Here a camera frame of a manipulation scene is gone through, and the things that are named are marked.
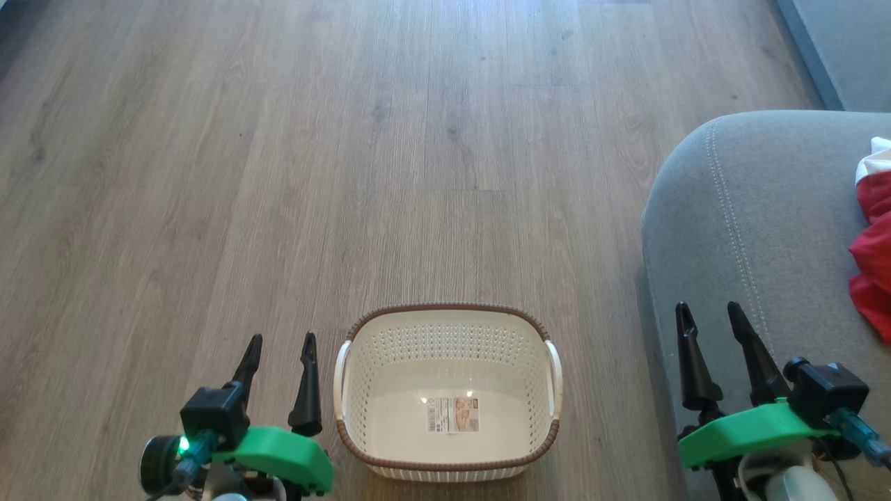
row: beige plastic basket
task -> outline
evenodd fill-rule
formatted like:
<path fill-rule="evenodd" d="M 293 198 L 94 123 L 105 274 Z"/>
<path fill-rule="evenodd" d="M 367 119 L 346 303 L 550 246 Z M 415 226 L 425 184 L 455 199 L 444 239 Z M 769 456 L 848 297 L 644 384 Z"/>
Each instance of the beige plastic basket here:
<path fill-rule="evenodd" d="M 512 477 L 551 447 L 562 401 L 557 349 L 514 308 L 380 309 L 353 326 L 335 367 L 340 438 L 394 479 Z"/>

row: product label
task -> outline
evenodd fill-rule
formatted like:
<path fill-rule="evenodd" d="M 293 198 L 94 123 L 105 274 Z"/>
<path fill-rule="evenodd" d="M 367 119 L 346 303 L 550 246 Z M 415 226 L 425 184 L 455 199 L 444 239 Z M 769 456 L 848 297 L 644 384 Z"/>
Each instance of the product label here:
<path fill-rule="evenodd" d="M 427 432 L 479 431 L 479 398 L 436 397 L 427 400 Z"/>

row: basket rim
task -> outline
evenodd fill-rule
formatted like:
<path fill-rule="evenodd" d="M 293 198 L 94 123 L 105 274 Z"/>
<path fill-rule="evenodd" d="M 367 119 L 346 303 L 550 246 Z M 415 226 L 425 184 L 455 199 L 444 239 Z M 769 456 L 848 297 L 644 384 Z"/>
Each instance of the basket rim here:
<path fill-rule="evenodd" d="M 353 327 L 347 334 L 347 341 L 355 341 L 356 335 L 359 334 L 359 331 L 361 331 L 366 324 L 368 324 L 378 316 L 383 316 L 390 313 L 403 313 L 406 311 L 423 311 L 431 309 L 458 309 L 506 313 L 508 315 L 518 316 L 530 323 L 535 328 L 535 331 L 538 333 L 538 335 L 541 336 L 542 342 L 549 341 L 551 339 L 551 335 L 548 334 L 548 332 L 534 316 L 529 315 L 527 312 L 519 308 L 487 303 L 441 302 L 411 303 L 375 309 L 360 317 L 359 320 L 355 324 L 353 324 Z M 551 445 L 553 445 L 554 441 L 557 439 L 557 432 L 559 430 L 560 419 L 552 420 L 551 429 L 548 430 L 548 435 L 544 438 L 541 445 L 539 445 L 538 448 L 536 448 L 529 454 L 513 459 L 489 461 L 485 463 L 414 463 L 410 461 L 380 459 L 378 457 L 366 454 L 359 448 L 359 446 L 356 445 L 353 439 L 350 438 L 349 433 L 347 432 L 347 424 L 344 423 L 342 419 L 337 420 L 337 431 L 338 435 L 340 436 L 340 440 L 343 442 L 343 445 L 347 447 L 347 450 L 350 454 L 358 458 L 363 463 L 380 468 L 391 468 L 395 470 L 413 470 L 419 472 L 480 472 L 484 470 L 501 470 L 505 468 L 525 466 L 527 464 L 533 463 L 534 461 L 537 461 L 540 457 L 544 456 L 544 453 L 546 453 L 548 449 L 551 448 Z"/>

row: red and white garment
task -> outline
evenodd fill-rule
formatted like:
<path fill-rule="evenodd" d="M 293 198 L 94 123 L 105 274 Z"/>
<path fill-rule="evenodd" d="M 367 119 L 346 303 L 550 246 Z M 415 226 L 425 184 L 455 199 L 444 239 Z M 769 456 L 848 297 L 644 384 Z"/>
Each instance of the red and white garment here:
<path fill-rule="evenodd" d="M 891 140 L 872 138 L 872 155 L 857 165 L 857 201 L 870 226 L 851 244 L 860 274 L 851 298 L 861 315 L 891 343 Z"/>

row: basket handle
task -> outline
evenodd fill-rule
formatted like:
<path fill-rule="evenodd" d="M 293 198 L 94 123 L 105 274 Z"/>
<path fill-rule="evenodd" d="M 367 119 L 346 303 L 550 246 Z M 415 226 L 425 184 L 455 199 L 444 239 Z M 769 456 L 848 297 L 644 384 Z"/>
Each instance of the basket handle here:
<path fill-rule="evenodd" d="M 337 355 L 334 366 L 334 418 L 343 421 L 343 375 L 347 368 L 347 353 L 352 341 L 345 341 Z"/>
<path fill-rule="evenodd" d="M 563 367 L 560 365 L 560 355 L 557 355 L 557 347 L 551 340 L 544 342 L 544 346 L 548 349 L 548 357 L 551 359 L 551 369 L 553 370 L 553 380 L 551 381 L 554 395 L 554 412 L 553 419 L 560 420 L 560 410 L 563 408 Z"/>

